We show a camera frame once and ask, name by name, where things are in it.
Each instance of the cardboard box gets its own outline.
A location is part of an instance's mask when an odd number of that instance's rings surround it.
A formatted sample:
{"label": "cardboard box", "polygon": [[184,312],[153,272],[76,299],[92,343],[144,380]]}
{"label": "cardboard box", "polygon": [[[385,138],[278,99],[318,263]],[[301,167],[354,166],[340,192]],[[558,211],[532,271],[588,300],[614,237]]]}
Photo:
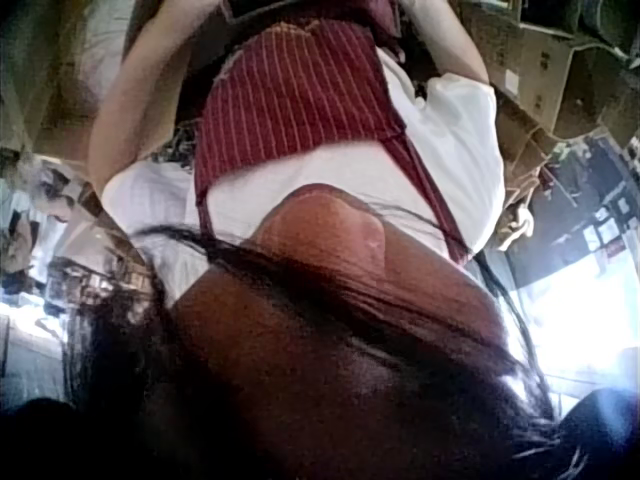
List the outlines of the cardboard box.
{"label": "cardboard box", "polygon": [[583,0],[467,0],[482,4],[520,28],[561,37],[578,32]]}
{"label": "cardboard box", "polygon": [[0,145],[30,150],[57,75],[58,2],[20,2],[0,35]]}
{"label": "cardboard box", "polygon": [[491,82],[550,134],[571,139],[598,126],[623,69],[613,49],[520,28],[477,5],[466,5],[462,20]]}

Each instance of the black hair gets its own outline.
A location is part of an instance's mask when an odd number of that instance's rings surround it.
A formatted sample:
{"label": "black hair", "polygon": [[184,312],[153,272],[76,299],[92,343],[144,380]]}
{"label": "black hair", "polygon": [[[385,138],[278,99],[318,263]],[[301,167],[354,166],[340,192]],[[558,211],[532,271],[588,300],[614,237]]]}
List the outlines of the black hair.
{"label": "black hair", "polygon": [[[446,319],[326,271],[193,230],[158,227],[144,234],[192,247],[292,316],[339,332],[337,339],[393,368],[412,386],[405,399],[412,417],[405,421],[413,428],[428,424],[429,432],[422,433],[433,437],[425,451],[426,477],[571,479],[579,472],[584,459],[562,441],[527,327],[483,261],[479,266],[492,288],[511,305],[524,362]],[[140,303],[146,310],[138,318]],[[434,344],[383,322],[377,313],[382,308],[407,324],[419,320],[425,338],[437,331],[447,340]],[[87,458],[109,459],[101,467],[105,475],[126,466],[131,476],[291,478],[253,446],[235,411],[232,387],[212,378],[183,345],[157,277],[152,298],[115,289],[80,311],[68,334],[69,402],[82,418],[85,438],[103,449]],[[505,374],[523,382],[526,400],[505,385]],[[156,408],[159,398],[171,407]],[[454,448],[440,448],[443,435]]]}

